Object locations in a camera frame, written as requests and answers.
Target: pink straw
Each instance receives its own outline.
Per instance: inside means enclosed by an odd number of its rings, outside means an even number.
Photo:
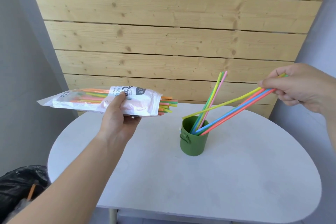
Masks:
[[[218,88],[217,88],[217,90],[216,90],[216,93],[215,93],[215,95],[214,95],[214,97],[213,97],[213,99],[212,99],[212,101],[211,101],[211,103],[210,103],[209,107],[211,107],[211,106],[212,106],[212,104],[213,104],[213,102],[215,101],[215,98],[216,98],[216,96],[217,96],[217,93],[219,92],[219,89],[221,88],[221,86],[222,86],[222,83],[225,81],[225,78],[226,78],[226,76],[227,76],[227,75],[228,75],[228,72],[227,72],[227,71],[225,71],[225,74],[224,74],[224,76],[223,76],[223,78],[222,78],[222,80],[221,80],[220,84],[218,85]],[[205,115],[204,115],[204,118],[203,118],[203,120],[202,120],[201,124],[198,126],[199,128],[201,128],[201,127],[202,127],[202,125],[203,125],[203,123],[204,123],[204,121],[205,121],[205,118],[206,118],[206,117],[207,117],[207,115],[208,115],[208,112],[209,112],[209,111],[207,111],[207,112],[205,113]]]

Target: blue straw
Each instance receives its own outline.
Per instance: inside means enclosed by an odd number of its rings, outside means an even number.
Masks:
[[[270,90],[271,89],[267,89],[264,92],[260,93],[259,95],[255,96],[254,98],[251,98],[246,103],[243,103],[242,105],[233,108],[232,110],[230,110],[229,112],[227,112],[226,114],[224,114],[223,116],[221,116],[220,118],[218,118],[217,120],[213,121],[212,123],[209,123],[208,125],[206,125],[206,126],[200,128],[200,129],[196,130],[196,133],[199,134],[199,132],[205,131],[208,127],[211,127],[213,124],[217,123],[221,119],[224,119],[225,117],[229,116],[230,114],[234,113],[235,111],[237,111],[237,110],[241,109],[242,107],[248,105],[249,103],[251,103],[252,101],[256,100],[258,97],[262,96],[263,94],[265,94],[266,92],[268,92]]]

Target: green container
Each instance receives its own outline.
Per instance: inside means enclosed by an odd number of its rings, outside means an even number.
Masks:
[[[198,156],[204,151],[209,134],[196,136],[189,133],[197,118],[198,116],[192,116],[182,121],[180,147],[181,150],[189,156]],[[208,124],[208,121],[205,120],[202,127]]]

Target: table top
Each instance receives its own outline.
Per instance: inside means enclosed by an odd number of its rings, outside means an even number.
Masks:
[[[267,223],[298,221],[316,209],[321,180],[312,159],[286,131],[253,112],[212,130],[201,155],[184,154],[181,117],[202,108],[179,103],[173,113],[143,118],[98,206]],[[217,108],[207,120],[231,108]],[[102,117],[87,112],[59,135],[48,159],[52,182],[96,135]]]

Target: plastic bag on floor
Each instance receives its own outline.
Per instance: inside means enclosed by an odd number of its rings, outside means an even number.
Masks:
[[[41,165],[20,167],[0,177],[0,223],[19,207],[27,198],[33,184],[36,184],[32,199],[39,196],[50,184],[47,167]]]

